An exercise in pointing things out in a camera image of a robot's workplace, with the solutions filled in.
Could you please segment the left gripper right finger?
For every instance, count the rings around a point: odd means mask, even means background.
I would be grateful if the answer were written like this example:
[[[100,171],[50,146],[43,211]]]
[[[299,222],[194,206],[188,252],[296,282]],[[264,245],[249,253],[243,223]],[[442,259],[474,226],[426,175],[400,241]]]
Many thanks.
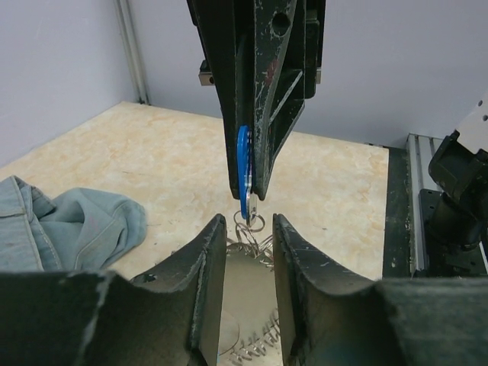
[[[372,281],[273,217],[285,365],[485,365],[485,278]]]

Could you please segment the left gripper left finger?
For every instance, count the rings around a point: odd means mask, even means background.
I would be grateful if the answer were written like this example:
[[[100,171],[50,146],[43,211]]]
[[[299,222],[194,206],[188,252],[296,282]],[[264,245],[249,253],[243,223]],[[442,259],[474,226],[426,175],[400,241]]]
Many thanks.
[[[3,365],[214,365],[226,220],[131,280],[114,271],[1,275]]]

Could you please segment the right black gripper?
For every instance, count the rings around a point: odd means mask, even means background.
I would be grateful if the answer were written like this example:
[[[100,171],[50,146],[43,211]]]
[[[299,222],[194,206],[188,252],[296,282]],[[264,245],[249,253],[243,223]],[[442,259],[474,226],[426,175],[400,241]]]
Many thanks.
[[[223,118],[230,191],[239,197],[236,139],[239,99],[253,100],[252,190],[266,198],[284,140],[320,82],[324,1],[188,1],[206,75]]]

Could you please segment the bunch of keys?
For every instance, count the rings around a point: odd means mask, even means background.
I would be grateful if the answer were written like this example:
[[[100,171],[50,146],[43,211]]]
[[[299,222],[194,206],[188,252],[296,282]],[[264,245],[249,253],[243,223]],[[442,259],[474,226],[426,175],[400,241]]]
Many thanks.
[[[257,216],[247,226],[239,211],[226,242],[218,365],[281,365],[272,236]]]

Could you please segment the blue key tag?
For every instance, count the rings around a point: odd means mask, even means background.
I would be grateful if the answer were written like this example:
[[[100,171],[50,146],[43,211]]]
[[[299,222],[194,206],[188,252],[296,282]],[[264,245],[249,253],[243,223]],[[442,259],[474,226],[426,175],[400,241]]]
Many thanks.
[[[240,213],[247,227],[252,227],[257,216],[257,196],[252,191],[251,133],[246,125],[238,131],[236,161]]]

